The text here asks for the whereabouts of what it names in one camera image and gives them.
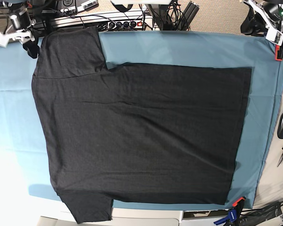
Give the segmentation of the dark grey T-shirt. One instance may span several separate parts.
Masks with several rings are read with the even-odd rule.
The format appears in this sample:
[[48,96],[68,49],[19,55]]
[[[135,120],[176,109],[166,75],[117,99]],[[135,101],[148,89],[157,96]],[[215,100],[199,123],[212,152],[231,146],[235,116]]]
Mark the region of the dark grey T-shirt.
[[108,69],[96,27],[42,40],[32,92],[50,181],[77,223],[113,201],[227,202],[250,68],[125,63]]

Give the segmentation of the orange black clamp top right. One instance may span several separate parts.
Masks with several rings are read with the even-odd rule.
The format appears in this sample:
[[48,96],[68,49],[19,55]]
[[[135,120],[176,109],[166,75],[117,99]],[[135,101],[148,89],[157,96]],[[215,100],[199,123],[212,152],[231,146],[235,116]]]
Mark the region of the orange black clamp top right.
[[283,42],[282,45],[276,45],[275,46],[275,60],[276,61],[282,61],[283,60]]

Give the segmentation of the orange black clamp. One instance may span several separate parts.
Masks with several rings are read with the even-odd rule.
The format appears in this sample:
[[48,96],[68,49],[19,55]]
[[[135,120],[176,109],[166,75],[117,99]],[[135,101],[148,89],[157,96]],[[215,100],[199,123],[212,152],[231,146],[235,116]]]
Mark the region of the orange black clamp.
[[245,204],[245,200],[246,200],[246,197],[245,196],[242,196],[240,198],[238,198],[233,204],[232,204],[232,207],[234,209],[236,209],[237,211],[241,211],[243,210],[243,207],[244,207],[244,204]]
[[283,42],[282,45],[276,45],[275,46],[275,60],[276,61],[282,61],[283,60]]

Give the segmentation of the black extrusion piece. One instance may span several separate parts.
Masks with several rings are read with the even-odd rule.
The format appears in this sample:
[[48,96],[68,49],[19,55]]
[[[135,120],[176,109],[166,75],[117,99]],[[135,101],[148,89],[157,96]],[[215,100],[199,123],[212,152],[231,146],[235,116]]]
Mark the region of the black extrusion piece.
[[197,12],[199,10],[199,6],[194,2],[190,1],[183,12],[181,12],[181,16],[178,21],[178,30],[186,31],[189,30],[190,24],[195,18]]

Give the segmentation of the blue table cloth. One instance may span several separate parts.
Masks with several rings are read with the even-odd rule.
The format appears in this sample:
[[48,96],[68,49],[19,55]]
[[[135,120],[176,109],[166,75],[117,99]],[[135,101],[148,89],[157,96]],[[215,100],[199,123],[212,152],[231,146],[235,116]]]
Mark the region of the blue table cloth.
[[[274,45],[264,38],[205,32],[102,32],[100,40],[109,68],[125,62],[252,68],[238,168],[225,204],[246,196],[251,207],[283,93],[283,60],[275,60]],[[0,202],[29,196],[58,200],[31,91],[35,66],[20,43],[0,47]]]

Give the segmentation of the orange black clamp bottom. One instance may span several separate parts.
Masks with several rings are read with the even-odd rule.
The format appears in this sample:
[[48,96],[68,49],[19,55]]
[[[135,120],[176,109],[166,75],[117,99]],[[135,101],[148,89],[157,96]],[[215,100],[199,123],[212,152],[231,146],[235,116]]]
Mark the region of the orange black clamp bottom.
[[237,211],[241,211],[243,210],[243,207],[244,207],[244,204],[245,204],[245,200],[246,200],[246,197],[245,196],[242,196],[240,198],[238,198],[233,204],[232,204],[232,207],[234,209],[236,209]]

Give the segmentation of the blue black clamp bottom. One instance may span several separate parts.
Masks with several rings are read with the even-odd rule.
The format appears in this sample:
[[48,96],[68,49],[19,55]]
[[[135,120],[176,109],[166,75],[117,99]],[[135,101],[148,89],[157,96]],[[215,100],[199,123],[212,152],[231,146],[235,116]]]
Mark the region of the blue black clamp bottom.
[[237,211],[235,209],[231,209],[228,211],[228,214],[226,217],[217,220],[214,222],[216,226],[221,225],[221,224],[226,224],[226,223],[234,223],[237,220]]

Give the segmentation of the black power strip red switch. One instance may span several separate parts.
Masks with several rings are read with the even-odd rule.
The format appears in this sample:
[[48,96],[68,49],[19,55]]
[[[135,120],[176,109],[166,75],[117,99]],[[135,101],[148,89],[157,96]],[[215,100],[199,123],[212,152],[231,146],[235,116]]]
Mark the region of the black power strip red switch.
[[97,25],[99,32],[143,31],[144,27],[143,21],[108,21]]

